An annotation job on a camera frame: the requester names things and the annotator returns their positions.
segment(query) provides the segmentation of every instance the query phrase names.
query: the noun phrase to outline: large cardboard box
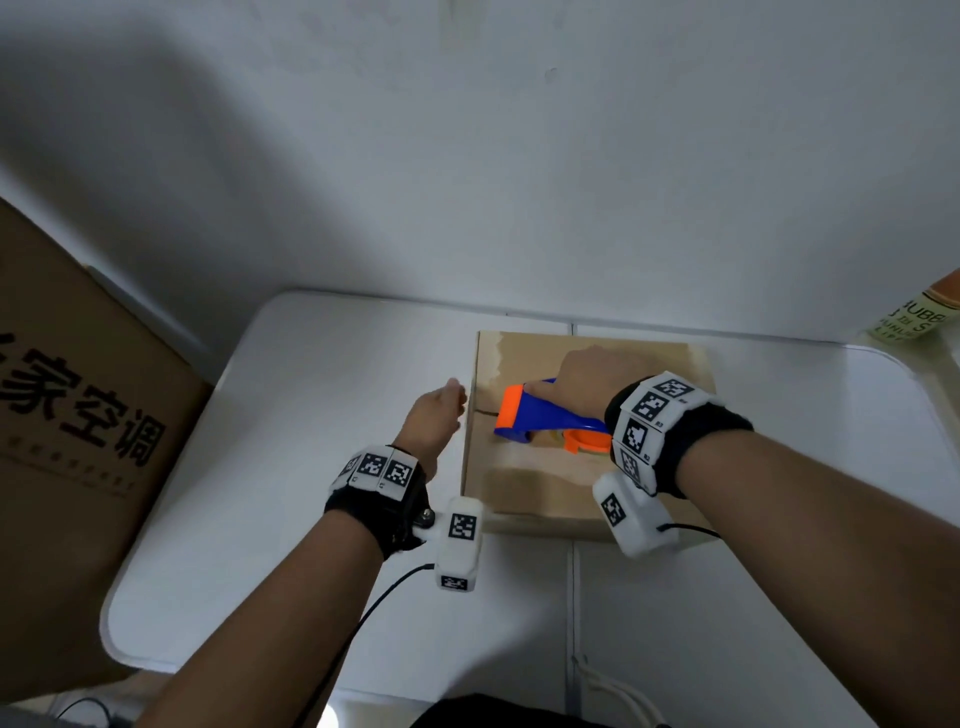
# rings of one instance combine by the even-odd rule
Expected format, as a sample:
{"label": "large cardboard box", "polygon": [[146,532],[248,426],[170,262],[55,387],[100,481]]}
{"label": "large cardboard box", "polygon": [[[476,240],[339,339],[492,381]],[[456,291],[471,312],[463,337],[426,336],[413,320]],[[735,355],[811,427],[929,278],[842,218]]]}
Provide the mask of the large cardboard box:
{"label": "large cardboard box", "polygon": [[0,700],[128,674],[100,607],[209,391],[0,201]]}
{"label": "large cardboard box", "polygon": [[[714,391],[707,354],[701,347],[629,339],[480,331],[467,421],[462,492],[484,501],[487,528],[533,536],[613,541],[591,487],[615,469],[608,455],[564,450],[554,432],[529,444],[493,434],[504,390],[511,384],[556,376],[568,352],[600,345],[649,352],[667,370]],[[658,496],[674,522],[709,527],[688,500]],[[684,543],[702,539],[684,538]]]}

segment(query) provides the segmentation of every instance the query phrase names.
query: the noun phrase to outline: bottle label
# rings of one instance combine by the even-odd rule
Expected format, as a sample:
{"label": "bottle label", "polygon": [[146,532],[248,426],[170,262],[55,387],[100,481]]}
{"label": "bottle label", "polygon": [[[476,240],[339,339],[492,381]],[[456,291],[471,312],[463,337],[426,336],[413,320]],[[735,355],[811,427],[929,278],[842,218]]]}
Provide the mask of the bottle label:
{"label": "bottle label", "polygon": [[882,341],[914,339],[960,313],[960,306],[936,301],[925,291],[908,301],[867,332]]}

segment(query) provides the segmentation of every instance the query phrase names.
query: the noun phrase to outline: wristband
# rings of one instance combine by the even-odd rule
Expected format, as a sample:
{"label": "wristband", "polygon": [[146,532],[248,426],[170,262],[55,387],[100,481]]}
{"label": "wristband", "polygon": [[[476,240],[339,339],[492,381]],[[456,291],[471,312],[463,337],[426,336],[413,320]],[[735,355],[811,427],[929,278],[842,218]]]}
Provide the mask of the wristband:
{"label": "wristband", "polygon": [[324,513],[349,513],[369,530],[384,560],[423,543],[414,521],[429,508],[426,473],[406,450],[369,446],[353,455],[330,486]]}
{"label": "wristband", "polygon": [[685,498],[677,485],[680,461],[711,432],[753,425],[706,390],[664,372],[622,389],[604,414],[613,434],[611,460],[649,496]]}

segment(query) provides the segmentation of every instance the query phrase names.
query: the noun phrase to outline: forearm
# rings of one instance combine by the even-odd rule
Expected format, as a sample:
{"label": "forearm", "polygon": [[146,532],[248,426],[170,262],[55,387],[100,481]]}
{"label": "forearm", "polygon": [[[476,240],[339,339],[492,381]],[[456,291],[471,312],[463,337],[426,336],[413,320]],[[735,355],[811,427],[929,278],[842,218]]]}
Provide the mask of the forearm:
{"label": "forearm", "polygon": [[360,619],[383,555],[331,511],[174,676],[140,728],[288,728]]}
{"label": "forearm", "polygon": [[694,444],[677,481],[875,720],[955,720],[960,529],[747,431]]}

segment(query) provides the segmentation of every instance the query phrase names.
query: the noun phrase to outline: black cable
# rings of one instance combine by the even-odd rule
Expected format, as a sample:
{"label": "black cable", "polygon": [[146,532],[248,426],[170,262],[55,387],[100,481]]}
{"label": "black cable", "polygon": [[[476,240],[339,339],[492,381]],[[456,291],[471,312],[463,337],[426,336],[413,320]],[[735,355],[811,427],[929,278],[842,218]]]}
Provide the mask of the black cable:
{"label": "black cable", "polygon": [[73,708],[73,706],[80,705],[81,703],[96,703],[97,705],[99,705],[100,710],[102,710],[104,712],[104,715],[107,716],[107,726],[110,725],[110,722],[113,720],[113,718],[110,716],[110,710],[104,704],[103,700],[100,700],[99,698],[96,698],[96,697],[82,697],[80,698],[80,700],[74,700],[72,703],[70,703],[70,705],[68,705],[66,708],[64,708],[59,713],[57,713],[57,720],[60,720],[63,717],[63,714],[66,713],[71,708]]}
{"label": "black cable", "polygon": [[669,531],[671,528],[682,528],[687,531],[697,531],[698,533],[706,533],[708,536],[712,536],[716,539],[722,540],[720,534],[717,533],[716,531],[711,530],[709,528],[703,528],[702,526],[699,526],[699,525],[690,525],[689,523],[664,523],[663,525],[657,526],[657,530],[660,533],[663,533],[663,531]]}
{"label": "black cable", "polygon": [[310,698],[306,701],[306,705],[303,706],[303,710],[300,711],[300,714],[297,716],[297,719],[294,720],[292,728],[300,728],[303,722],[306,720],[306,717],[310,715],[310,711],[312,711],[316,707],[317,701],[320,700],[320,696],[324,694],[324,691],[326,690],[327,686],[330,684],[330,680],[333,678],[333,673],[337,671],[337,667],[340,665],[341,661],[344,659],[344,655],[347,654],[347,650],[350,647],[350,643],[353,642],[353,638],[357,636],[357,632],[360,631],[360,627],[362,627],[364,622],[367,621],[367,618],[373,613],[373,610],[376,609],[378,606],[380,606],[380,602],[386,599],[387,595],[390,592],[392,592],[394,589],[400,586],[400,584],[402,584],[404,581],[409,579],[418,571],[430,571],[432,569],[435,569],[436,567],[437,567],[436,564],[423,564],[422,566],[418,566],[415,569],[410,569],[405,574],[403,574],[397,581],[395,581],[390,586],[390,589],[388,589],[386,592],[380,595],[380,598],[373,603],[371,608],[367,610],[367,614],[365,614],[360,619],[360,621],[357,622],[357,625],[353,628],[353,631],[350,632],[349,637],[347,637],[347,640],[344,642],[344,646],[340,648],[340,651],[337,652],[337,656],[334,657],[333,662],[330,663],[330,668],[326,671],[326,675],[324,675],[324,679],[320,681],[320,685],[318,685],[317,688],[310,695]]}

